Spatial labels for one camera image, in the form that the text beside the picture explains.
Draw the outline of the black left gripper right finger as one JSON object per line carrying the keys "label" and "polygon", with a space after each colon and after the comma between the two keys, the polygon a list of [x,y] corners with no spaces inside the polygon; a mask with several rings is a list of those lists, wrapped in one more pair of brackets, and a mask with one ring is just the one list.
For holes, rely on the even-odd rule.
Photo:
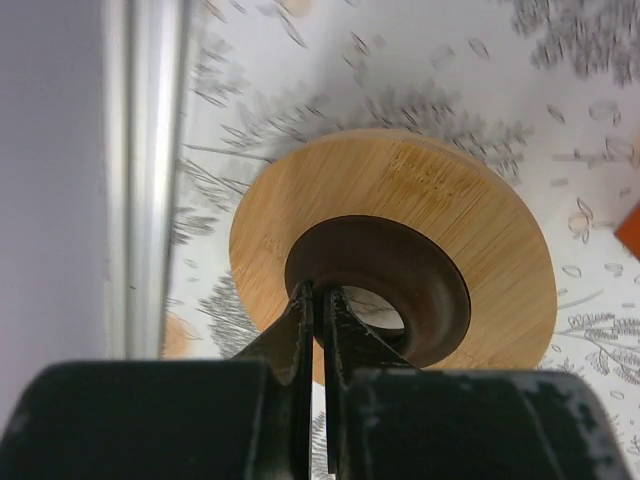
{"label": "black left gripper right finger", "polygon": [[385,343],[351,309],[344,290],[323,293],[322,346],[326,396],[327,461],[338,479],[374,479],[374,458],[368,430],[378,421],[365,402],[350,398],[354,379],[363,374],[364,385],[386,371],[418,369]]}

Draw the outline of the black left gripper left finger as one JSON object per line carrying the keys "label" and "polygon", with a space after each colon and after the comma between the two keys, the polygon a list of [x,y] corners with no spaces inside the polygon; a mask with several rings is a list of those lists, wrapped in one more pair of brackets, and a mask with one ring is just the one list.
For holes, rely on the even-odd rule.
{"label": "black left gripper left finger", "polygon": [[298,284],[280,317],[235,358],[259,368],[247,479],[308,479],[314,297]]}

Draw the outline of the round bamboo dripper holder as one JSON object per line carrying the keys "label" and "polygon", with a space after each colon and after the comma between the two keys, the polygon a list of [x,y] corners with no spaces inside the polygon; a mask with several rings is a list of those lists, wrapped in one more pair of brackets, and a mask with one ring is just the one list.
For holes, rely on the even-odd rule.
{"label": "round bamboo dripper holder", "polygon": [[387,340],[420,368],[532,368],[556,322],[524,201],[479,160],[406,131],[329,134],[269,166],[236,210],[229,254],[258,328],[302,281],[357,287],[398,312]]}

